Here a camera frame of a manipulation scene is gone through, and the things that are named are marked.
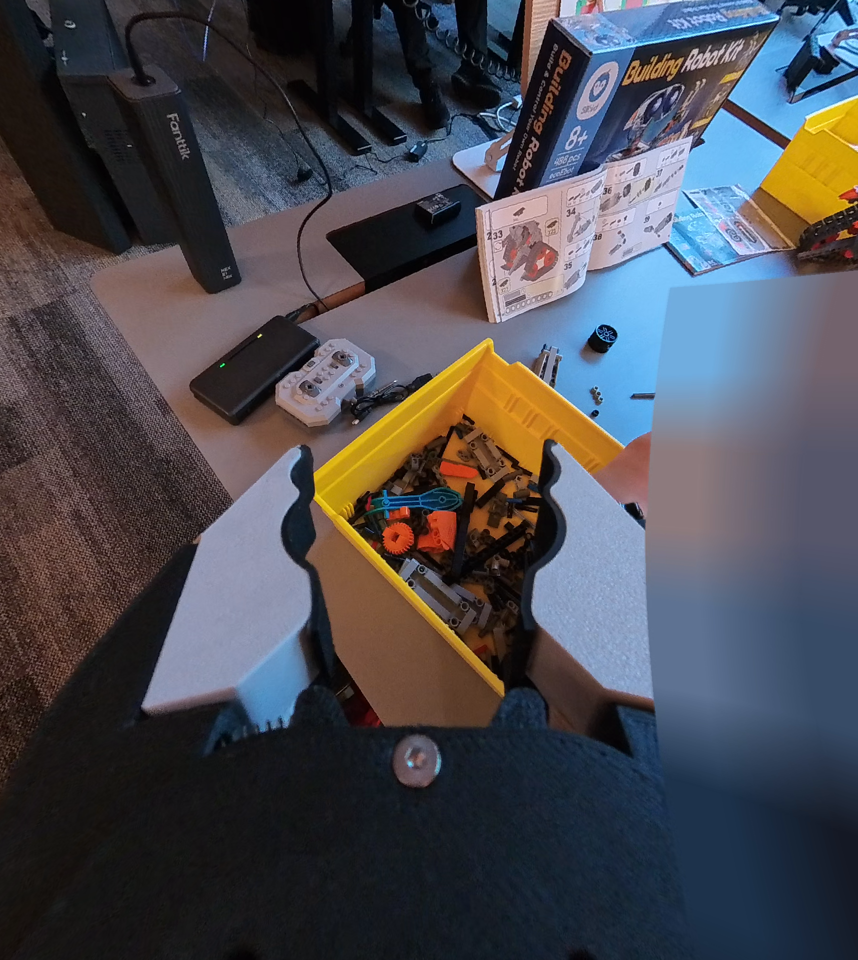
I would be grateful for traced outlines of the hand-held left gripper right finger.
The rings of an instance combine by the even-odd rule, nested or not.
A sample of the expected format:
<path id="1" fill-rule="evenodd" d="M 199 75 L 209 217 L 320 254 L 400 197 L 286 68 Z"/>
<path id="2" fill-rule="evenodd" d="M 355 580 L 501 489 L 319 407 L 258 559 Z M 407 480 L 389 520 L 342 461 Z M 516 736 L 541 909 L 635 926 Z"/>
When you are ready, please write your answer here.
<path id="1" fill-rule="evenodd" d="M 654 709 L 643 528 L 554 439 L 538 487 L 506 688 L 530 680 L 565 729 L 595 735 L 616 705 Z"/>

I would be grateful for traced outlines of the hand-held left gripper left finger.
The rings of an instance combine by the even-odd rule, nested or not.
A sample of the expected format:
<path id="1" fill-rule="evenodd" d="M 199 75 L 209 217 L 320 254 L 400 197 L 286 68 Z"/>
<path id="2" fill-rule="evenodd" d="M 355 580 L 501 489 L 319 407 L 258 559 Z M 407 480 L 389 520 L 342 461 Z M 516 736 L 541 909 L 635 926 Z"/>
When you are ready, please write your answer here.
<path id="1" fill-rule="evenodd" d="M 310 448 L 291 448 L 200 536 L 143 710 L 234 703 L 257 727 L 286 725 L 335 667 L 315 541 Z"/>

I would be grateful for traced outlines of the pile of small toy parts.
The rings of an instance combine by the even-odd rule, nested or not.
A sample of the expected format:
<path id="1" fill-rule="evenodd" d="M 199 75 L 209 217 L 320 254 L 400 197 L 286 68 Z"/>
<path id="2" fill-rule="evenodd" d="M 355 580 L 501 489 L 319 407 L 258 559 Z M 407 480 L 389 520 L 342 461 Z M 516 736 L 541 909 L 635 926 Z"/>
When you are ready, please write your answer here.
<path id="1" fill-rule="evenodd" d="M 427 531 L 428 511 L 402 509 L 387 517 L 366 514 L 368 502 L 383 491 L 421 494 L 448 487 L 462 495 L 455 546 L 444 553 L 419 549 Z M 494 676 L 505 676 L 512 635 L 517 628 L 524 575 L 535 560 L 535 522 L 541 498 L 533 475 L 500 446 L 477 420 L 463 415 L 448 431 L 411 452 L 387 480 L 364 492 L 347 519 L 375 554 L 448 631 Z M 413 548 L 402 556 L 385 553 L 382 532 L 406 522 L 415 534 Z M 447 585 L 458 585 L 491 606 L 487 626 L 472 625 L 459 635 L 451 630 L 399 576 L 402 564 L 416 558 L 435 570 Z"/>

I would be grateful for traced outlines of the blue toy tool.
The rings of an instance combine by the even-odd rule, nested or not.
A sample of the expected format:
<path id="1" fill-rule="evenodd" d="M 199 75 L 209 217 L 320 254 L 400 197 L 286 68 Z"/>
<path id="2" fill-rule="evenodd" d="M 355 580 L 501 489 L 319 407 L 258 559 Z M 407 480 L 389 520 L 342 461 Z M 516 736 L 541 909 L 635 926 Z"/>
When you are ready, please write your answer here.
<path id="1" fill-rule="evenodd" d="M 369 498 L 365 513 L 384 518 L 402 509 L 417 509 L 424 512 L 455 512 L 463 504 L 463 496 L 448 486 L 436 486 L 422 493 L 394 495 L 386 490 Z"/>

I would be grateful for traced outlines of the person's right forearm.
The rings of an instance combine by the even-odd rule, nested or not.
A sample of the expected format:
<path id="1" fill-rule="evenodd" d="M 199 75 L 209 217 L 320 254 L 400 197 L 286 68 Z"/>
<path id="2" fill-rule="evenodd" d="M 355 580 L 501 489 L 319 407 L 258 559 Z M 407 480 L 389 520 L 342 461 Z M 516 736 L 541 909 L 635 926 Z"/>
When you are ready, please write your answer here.
<path id="1" fill-rule="evenodd" d="M 651 437 L 648 432 L 634 439 L 592 474 L 613 499 L 642 523 L 648 515 Z"/>

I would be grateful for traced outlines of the grey long toy panel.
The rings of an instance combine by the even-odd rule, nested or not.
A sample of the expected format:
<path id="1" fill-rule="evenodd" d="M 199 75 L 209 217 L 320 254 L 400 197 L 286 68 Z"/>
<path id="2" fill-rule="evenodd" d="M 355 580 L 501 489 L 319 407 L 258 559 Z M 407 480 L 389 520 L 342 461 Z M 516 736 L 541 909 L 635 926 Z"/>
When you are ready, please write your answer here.
<path id="1" fill-rule="evenodd" d="M 399 576 L 451 630 L 462 636 L 472 625 L 480 631 L 488 626 L 492 606 L 458 584 L 446 584 L 434 569 L 416 558 L 406 559 Z"/>

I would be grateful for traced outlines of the black device with green lights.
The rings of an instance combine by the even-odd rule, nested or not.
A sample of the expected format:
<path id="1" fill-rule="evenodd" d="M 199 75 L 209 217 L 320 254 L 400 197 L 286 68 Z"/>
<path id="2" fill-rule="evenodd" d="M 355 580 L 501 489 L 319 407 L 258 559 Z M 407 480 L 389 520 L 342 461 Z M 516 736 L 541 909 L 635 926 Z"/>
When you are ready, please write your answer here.
<path id="1" fill-rule="evenodd" d="M 295 317 L 266 321 L 190 382 L 193 396 L 231 425 L 241 424 L 319 347 L 320 340 Z"/>

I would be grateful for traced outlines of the grey toy remote control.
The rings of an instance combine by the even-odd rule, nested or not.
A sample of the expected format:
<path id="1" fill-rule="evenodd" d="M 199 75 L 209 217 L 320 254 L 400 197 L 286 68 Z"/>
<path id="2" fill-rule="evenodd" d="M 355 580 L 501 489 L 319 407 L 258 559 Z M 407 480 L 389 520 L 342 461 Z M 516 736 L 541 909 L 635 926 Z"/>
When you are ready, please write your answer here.
<path id="1" fill-rule="evenodd" d="M 342 402 L 360 397 L 375 375 L 374 356 L 349 340 L 331 339 L 276 384 L 276 405 L 305 426 L 326 426 L 342 413 Z"/>

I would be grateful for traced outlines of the open instruction booklet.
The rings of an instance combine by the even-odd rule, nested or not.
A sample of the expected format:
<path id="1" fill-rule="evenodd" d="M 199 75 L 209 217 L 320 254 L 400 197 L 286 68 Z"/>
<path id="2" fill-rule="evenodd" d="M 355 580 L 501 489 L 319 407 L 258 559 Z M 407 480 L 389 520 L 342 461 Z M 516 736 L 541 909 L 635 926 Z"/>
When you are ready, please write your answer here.
<path id="1" fill-rule="evenodd" d="M 662 246 L 671 234 L 692 137 L 476 210 L 487 319 L 577 291 L 588 273 Z"/>

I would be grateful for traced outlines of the black flat box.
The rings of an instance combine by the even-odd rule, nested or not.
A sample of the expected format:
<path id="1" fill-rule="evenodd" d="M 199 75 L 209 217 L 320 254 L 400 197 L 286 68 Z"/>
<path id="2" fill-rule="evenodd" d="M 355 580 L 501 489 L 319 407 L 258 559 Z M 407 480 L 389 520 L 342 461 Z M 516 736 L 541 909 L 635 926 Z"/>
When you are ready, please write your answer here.
<path id="1" fill-rule="evenodd" d="M 460 199 L 461 208 L 455 219 L 434 229 L 416 220 L 413 201 L 327 234 L 331 245 L 362 278 L 366 293 L 476 247 L 475 210 L 485 200 L 466 184 L 439 193 Z"/>

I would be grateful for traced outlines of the blue printed leaflet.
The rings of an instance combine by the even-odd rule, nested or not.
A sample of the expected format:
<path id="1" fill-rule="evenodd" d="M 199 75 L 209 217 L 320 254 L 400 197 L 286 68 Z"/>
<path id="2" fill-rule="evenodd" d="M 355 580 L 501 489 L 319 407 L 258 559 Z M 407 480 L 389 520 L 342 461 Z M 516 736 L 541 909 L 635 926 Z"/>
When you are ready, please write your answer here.
<path id="1" fill-rule="evenodd" d="M 681 191 L 666 247 L 693 277 L 795 248 L 739 185 Z"/>

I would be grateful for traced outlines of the small black battery block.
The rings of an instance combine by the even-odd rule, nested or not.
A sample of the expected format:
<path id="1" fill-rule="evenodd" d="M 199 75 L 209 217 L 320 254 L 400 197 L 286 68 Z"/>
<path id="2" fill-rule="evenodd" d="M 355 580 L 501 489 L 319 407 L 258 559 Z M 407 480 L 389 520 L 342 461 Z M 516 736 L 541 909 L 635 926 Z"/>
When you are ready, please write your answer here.
<path id="1" fill-rule="evenodd" d="M 462 201 L 446 193 L 435 193 L 416 201 L 412 213 L 417 222 L 427 230 L 448 223 L 461 211 Z"/>

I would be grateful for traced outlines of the yellow bin with plastic bags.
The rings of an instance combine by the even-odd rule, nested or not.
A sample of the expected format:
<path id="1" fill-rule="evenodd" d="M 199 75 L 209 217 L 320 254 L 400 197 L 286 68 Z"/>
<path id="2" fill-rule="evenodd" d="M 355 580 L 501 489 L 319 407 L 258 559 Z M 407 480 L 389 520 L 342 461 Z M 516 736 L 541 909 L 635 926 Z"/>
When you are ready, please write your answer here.
<path id="1" fill-rule="evenodd" d="M 809 114 L 761 188 L 807 223 L 843 210 L 858 186 L 858 96 Z"/>

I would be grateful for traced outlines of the dark grey cabinet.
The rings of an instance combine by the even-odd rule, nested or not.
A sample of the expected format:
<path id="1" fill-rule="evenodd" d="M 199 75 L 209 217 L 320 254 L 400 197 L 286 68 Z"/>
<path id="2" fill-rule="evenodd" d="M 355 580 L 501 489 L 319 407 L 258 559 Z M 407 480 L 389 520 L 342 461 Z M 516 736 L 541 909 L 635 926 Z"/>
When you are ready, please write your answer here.
<path id="1" fill-rule="evenodd" d="M 109 76 L 130 60 L 105 2 L 56 2 L 53 47 L 0 1 L 0 135 L 52 226 L 115 255 L 178 241 Z"/>

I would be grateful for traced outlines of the black angled stand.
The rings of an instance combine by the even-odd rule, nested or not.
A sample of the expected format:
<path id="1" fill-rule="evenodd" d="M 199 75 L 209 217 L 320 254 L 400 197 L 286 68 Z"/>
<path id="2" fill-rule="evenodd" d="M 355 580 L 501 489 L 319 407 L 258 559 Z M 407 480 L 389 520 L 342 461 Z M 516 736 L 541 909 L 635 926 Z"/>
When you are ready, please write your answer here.
<path id="1" fill-rule="evenodd" d="M 858 2 L 789 1 L 777 11 L 816 18 L 782 69 L 790 103 L 858 77 Z"/>

